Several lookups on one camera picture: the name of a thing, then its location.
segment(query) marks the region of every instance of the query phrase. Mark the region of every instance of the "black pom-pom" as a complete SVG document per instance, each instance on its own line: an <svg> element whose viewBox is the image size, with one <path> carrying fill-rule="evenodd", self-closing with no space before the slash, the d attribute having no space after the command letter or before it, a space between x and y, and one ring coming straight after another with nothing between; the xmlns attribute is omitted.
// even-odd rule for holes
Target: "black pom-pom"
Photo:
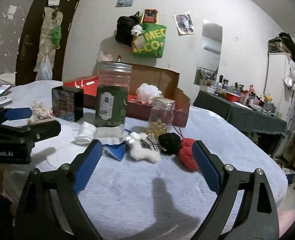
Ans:
<svg viewBox="0 0 295 240"><path fill-rule="evenodd" d="M165 154L177 155L181 148L181 138L176 133L166 133L162 134L158 138L159 143L167 149L167 152L163 152Z"/></svg>

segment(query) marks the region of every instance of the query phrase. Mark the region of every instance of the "door handle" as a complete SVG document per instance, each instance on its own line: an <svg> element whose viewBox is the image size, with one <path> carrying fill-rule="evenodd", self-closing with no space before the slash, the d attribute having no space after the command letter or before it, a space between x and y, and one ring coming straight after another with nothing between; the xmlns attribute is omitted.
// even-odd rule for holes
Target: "door handle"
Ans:
<svg viewBox="0 0 295 240"><path fill-rule="evenodd" d="M29 42L29 37L30 35L26 34L24 36L24 40L23 40L23 45L22 45L22 51L21 51L21 56L20 56L20 60L24 60L25 58L25 54L26 54L26 48L27 47L32 47L33 43Z"/></svg>

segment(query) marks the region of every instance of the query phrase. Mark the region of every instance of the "red knitted ornament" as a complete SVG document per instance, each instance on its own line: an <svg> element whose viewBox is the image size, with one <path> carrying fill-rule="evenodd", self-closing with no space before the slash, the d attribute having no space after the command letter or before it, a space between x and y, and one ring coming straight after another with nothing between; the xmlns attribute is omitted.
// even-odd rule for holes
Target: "red knitted ornament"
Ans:
<svg viewBox="0 0 295 240"><path fill-rule="evenodd" d="M185 164L187 168L190 170L197 170L199 167L197 166L193 154L192 154L192 145L196 140L190 138L183 138L181 141L181 149L178 152L178 157Z"/></svg>

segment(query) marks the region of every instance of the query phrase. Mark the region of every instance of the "gray tablecloth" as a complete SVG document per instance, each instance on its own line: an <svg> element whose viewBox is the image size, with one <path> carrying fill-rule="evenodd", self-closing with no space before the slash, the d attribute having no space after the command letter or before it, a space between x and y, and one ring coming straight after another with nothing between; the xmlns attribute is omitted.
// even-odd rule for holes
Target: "gray tablecloth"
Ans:
<svg viewBox="0 0 295 240"><path fill-rule="evenodd" d="M213 94L199 91L193 106L210 110L241 132L286 135L286 122L262 112L249 110Z"/></svg>

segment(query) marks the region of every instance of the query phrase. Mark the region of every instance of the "jar lid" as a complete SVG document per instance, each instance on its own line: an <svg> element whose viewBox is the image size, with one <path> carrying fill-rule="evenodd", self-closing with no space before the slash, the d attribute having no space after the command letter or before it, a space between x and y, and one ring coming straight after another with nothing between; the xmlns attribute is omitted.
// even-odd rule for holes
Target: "jar lid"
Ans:
<svg viewBox="0 0 295 240"><path fill-rule="evenodd" d="M97 66L99 69L102 69L102 70L111 70L111 71L118 71L118 72L125 72L125 73L132 72L132 66L124 64L124 63L101 61L97 64Z"/></svg>
<svg viewBox="0 0 295 240"><path fill-rule="evenodd" d="M160 110L171 110L174 103L175 101L169 98L153 98L153 107Z"/></svg>

